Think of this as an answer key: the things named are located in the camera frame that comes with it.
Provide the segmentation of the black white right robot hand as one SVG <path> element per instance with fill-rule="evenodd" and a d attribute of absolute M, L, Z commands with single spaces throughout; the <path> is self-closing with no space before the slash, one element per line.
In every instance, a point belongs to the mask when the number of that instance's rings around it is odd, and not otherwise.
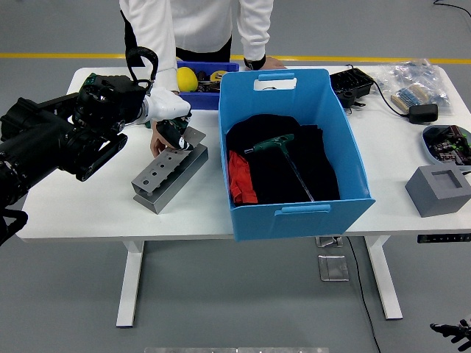
<path fill-rule="evenodd" d="M 458 325 L 430 324 L 429 327 L 444 338 L 451 337 L 451 343 L 460 343 L 462 340 L 465 340 L 458 347 L 459 352 L 464 352 L 470 348 L 470 322 L 467 320 L 461 319 Z"/>

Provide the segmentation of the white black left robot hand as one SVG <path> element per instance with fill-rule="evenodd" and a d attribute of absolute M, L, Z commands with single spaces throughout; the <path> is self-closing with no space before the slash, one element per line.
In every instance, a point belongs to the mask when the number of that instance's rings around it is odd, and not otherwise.
<path fill-rule="evenodd" d="M 144 122 L 150 123 L 172 145 L 170 149 L 190 151 L 194 147 L 183 137 L 191 120 L 191 105 L 165 88 L 153 88 L 143 102 Z"/>

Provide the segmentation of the person's left hand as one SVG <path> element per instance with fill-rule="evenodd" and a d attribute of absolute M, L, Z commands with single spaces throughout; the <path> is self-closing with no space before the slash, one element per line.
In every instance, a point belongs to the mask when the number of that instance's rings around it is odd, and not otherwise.
<path fill-rule="evenodd" d="M 265 63 L 261 67 L 261 70 L 277 70 L 286 69 L 282 61 L 271 56 L 265 56 Z"/>

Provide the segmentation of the person's right hand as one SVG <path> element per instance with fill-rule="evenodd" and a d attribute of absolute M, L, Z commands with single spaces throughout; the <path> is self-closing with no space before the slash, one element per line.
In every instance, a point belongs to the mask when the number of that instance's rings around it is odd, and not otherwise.
<path fill-rule="evenodd" d="M 167 141 L 156 129 L 152 129 L 152 137 L 150 140 L 150 150 L 152 156 L 156 158 L 166 148 L 172 148 L 170 142 Z"/>

